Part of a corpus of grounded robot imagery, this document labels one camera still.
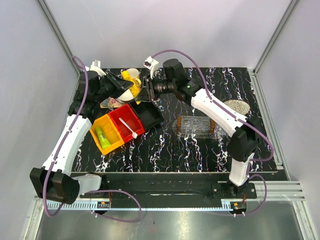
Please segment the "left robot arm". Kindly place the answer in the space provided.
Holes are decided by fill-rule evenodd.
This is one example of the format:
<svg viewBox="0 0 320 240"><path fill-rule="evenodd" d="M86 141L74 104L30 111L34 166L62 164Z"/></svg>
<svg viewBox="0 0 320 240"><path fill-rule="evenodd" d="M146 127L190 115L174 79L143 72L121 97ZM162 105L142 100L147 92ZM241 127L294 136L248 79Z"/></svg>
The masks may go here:
<svg viewBox="0 0 320 240"><path fill-rule="evenodd" d="M72 204L78 196L90 191L98 198L107 195L108 185L99 175L71 177L72 166L84 137L97 119L101 102L120 97L132 85L131 81L93 65L81 73L57 144L42 167L34 167L29 174L39 198Z"/></svg>

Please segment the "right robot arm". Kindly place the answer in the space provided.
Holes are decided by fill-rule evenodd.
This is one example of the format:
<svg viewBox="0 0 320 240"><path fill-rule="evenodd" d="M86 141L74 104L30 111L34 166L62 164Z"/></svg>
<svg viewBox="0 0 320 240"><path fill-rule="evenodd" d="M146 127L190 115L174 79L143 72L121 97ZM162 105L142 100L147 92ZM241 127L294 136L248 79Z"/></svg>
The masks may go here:
<svg viewBox="0 0 320 240"><path fill-rule="evenodd" d="M164 77L156 76L159 62L151 56L143 65L149 74L143 77L136 100L152 102L162 94L174 94L180 101L210 117L230 137L227 152L232 163L227 192L231 197L239 198L245 193L244 184L249 180L249 162L260 143L260 136L253 129L256 120L247 119L207 93L204 81L187 76L182 63L176 58L163 63Z"/></svg>

